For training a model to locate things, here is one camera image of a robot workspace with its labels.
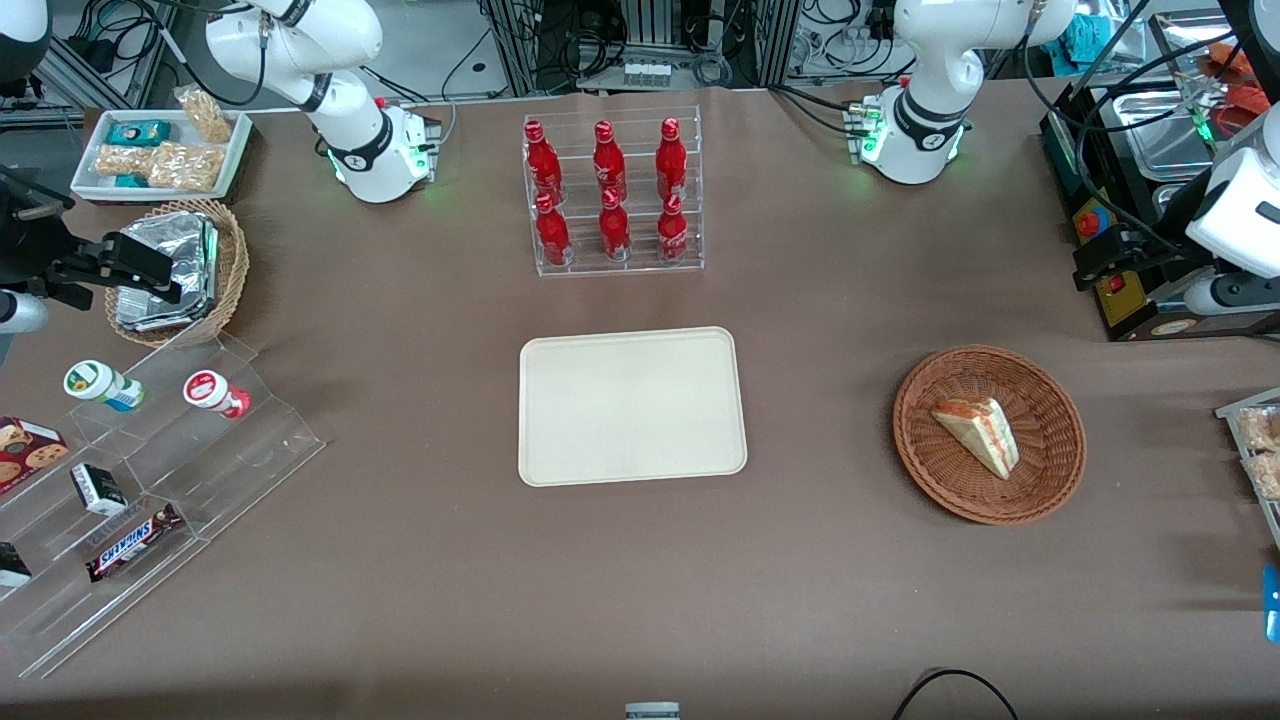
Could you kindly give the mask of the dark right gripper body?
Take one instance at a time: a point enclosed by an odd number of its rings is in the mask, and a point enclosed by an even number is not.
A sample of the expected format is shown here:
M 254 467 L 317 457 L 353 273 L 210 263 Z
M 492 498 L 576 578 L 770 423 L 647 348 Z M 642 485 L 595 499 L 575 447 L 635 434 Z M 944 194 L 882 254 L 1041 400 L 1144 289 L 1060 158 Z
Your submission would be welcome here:
M 10 167 L 1 173 L 1 284 L 23 291 L 77 252 L 79 241 L 61 219 L 76 201 Z

